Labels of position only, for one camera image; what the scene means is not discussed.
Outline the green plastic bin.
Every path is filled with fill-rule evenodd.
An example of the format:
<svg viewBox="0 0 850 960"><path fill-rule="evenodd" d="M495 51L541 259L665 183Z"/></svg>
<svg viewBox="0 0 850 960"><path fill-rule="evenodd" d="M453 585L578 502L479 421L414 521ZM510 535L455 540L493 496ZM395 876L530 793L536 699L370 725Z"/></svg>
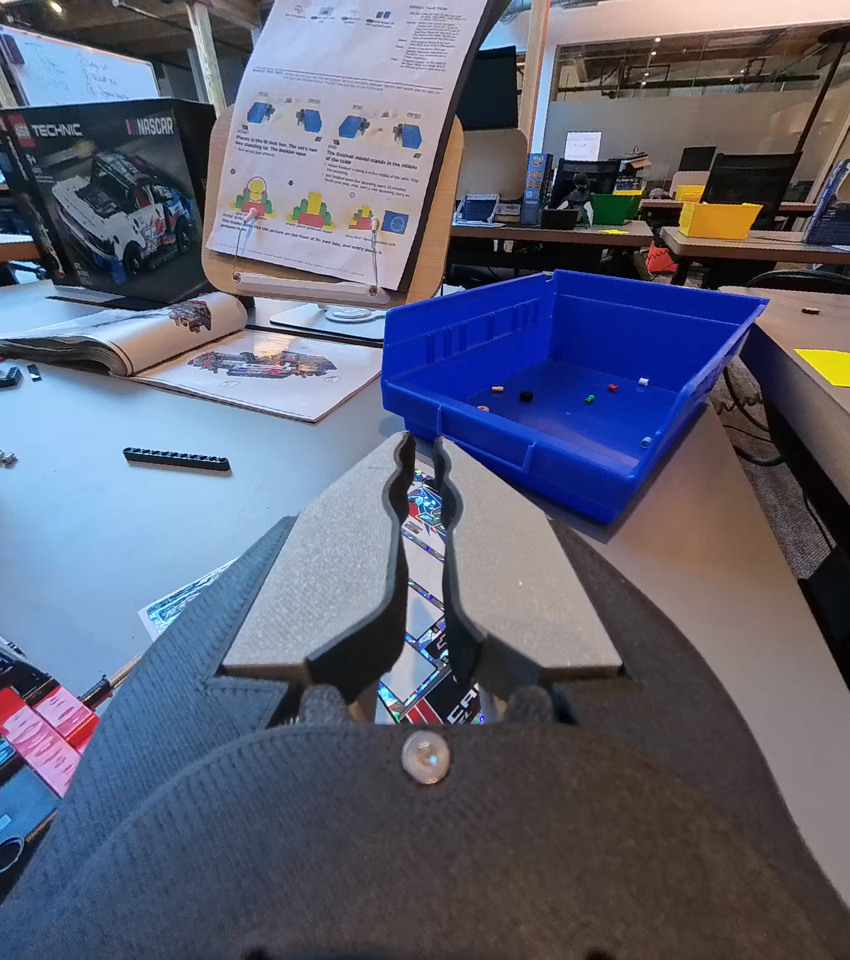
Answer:
<svg viewBox="0 0 850 960"><path fill-rule="evenodd" d="M591 226L620 227L638 217L641 192L592 194Z"/></svg>

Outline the large yellow plastic bin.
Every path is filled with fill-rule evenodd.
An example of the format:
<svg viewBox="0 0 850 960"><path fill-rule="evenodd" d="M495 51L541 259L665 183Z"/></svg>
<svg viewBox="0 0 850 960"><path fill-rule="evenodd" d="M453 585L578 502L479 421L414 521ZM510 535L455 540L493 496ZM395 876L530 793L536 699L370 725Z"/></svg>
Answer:
<svg viewBox="0 0 850 960"><path fill-rule="evenodd" d="M689 238L740 241L748 237L762 210L761 203L686 201L678 230Z"/></svg>

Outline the open instruction booklet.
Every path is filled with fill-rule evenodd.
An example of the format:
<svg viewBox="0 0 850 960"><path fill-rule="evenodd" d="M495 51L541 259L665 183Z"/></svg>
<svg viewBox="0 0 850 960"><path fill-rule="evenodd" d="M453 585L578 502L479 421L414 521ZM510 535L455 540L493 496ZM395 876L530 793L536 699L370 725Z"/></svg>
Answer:
<svg viewBox="0 0 850 960"><path fill-rule="evenodd" d="M0 335L0 356L98 365L112 377L315 424L380 376L371 346L250 328L235 296L109 309Z"/></svg>

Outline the white task instruction sheet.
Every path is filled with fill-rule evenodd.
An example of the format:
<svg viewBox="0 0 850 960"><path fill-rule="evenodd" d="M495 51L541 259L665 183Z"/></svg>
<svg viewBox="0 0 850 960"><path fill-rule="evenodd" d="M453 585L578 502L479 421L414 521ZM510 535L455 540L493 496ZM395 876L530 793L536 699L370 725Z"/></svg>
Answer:
<svg viewBox="0 0 850 960"><path fill-rule="evenodd" d="M274 2L244 70L206 248L405 291L494 2Z"/></svg>

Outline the whiteboard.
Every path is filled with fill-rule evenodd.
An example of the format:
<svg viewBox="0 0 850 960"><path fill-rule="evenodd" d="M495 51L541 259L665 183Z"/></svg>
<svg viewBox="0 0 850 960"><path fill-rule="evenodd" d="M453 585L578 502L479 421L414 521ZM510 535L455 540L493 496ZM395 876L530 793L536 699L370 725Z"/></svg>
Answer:
<svg viewBox="0 0 850 960"><path fill-rule="evenodd" d="M0 25L0 54L25 106L155 99L154 67L45 34Z"/></svg>

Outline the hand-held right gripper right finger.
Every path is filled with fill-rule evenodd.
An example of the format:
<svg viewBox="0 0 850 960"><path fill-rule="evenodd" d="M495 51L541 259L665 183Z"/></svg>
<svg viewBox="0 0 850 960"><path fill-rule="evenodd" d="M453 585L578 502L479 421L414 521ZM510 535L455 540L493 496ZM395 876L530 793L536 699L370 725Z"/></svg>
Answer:
<svg viewBox="0 0 850 960"><path fill-rule="evenodd" d="M548 515L449 438L433 444L445 529L445 640L455 679L524 687L617 677L621 654Z"/></svg>

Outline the black monitor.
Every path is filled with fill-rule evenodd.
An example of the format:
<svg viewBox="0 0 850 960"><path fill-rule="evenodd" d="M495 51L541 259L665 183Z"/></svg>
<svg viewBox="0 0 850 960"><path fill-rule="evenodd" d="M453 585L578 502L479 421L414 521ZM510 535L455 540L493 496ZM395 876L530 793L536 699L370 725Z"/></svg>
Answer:
<svg viewBox="0 0 850 960"><path fill-rule="evenodd" d="M518 127L515 46L479 50L460 95L456 116L464 132Z"/></svg>

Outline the black floor lamp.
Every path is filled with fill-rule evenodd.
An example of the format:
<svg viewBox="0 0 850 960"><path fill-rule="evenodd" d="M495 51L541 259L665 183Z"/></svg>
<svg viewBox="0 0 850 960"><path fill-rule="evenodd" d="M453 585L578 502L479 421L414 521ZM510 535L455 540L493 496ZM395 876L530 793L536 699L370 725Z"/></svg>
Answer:
<svg viewBox="0 0 850 960"><path fill-rule="evenodd" d="M818 90L814 105L796 140L793 152L797 156L803 152L807 139L827 98L827 93L833 84L839 65L850 47L850 23L825 30L818 36L818 42L831 49L834 55L831 58L825 79Z"/></svg>

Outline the tall blue carton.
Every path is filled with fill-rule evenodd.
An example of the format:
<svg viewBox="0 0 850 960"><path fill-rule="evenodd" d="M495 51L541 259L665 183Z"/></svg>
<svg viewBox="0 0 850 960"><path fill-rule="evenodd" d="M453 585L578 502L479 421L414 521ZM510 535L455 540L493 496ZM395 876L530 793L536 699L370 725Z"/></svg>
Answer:
<svg viewBox="0 0 850 960"><path fill-rule="evenodd" d="M553 155L534 152L527 157L524 192L520 204L519 224L537 228L548 202L552 182Z"/></svg>

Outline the long black beam brick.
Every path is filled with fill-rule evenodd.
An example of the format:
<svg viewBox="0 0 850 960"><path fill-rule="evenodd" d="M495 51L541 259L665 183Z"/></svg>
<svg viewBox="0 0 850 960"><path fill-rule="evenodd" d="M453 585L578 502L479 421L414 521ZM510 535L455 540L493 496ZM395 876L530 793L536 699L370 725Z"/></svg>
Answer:
<svg viewBox="0 0 850 960"><path fill-rule="evenodd" d="M231 463L227 457L138 447L126 447L121 454L130 464L206 473L231 473Z"/></svg>

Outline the black toy set box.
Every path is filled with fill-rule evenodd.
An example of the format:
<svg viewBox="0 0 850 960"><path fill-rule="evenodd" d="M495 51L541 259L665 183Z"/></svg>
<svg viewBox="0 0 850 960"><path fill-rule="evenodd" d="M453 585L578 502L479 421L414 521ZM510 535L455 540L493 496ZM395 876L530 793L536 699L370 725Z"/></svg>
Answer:
<svg viewBox="0 0 850 960"><path fill-rule="evenodd" d="M172 98L0 109L0 164L57 283L132 304L210 289L211 104Z"/></svg>

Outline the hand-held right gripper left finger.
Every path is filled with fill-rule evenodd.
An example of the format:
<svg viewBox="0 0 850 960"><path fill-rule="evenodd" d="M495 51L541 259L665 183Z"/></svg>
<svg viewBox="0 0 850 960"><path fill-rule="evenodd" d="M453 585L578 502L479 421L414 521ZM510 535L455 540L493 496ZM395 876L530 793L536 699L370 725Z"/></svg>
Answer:
<svg viewBox="0 0 850 960"><path fill-rule="evenodd" d="M386 438L291 522L221 662L230 677L328 686L347 704L402 654L403 525L416 466L407 432Z"/></svg>

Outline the wooden post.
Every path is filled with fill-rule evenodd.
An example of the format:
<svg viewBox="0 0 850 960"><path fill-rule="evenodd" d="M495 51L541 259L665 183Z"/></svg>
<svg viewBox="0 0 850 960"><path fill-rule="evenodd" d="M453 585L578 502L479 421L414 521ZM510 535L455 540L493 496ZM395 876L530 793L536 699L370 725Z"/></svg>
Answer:
<svg viewBox="0 0 850 960"><path fill-rule="evenodd" d="M202 2L188 1L186 8L204 89L215 115L220 116L227 109L227 95L208 7Z"/></svg>

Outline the blue plastic bin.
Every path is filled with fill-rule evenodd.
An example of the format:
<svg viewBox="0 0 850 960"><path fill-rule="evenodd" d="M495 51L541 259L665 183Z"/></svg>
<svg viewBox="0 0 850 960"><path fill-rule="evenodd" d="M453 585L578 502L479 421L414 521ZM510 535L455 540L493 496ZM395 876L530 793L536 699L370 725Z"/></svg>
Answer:
<svg viewBox="0 0 850 960"><path fill-rule="evenodd" d="M613 523L705 409L767 304L556 270L393 307L383 408L417 437L447 438L503 479ZM533 402L520 402L523 390Z"/></svg>

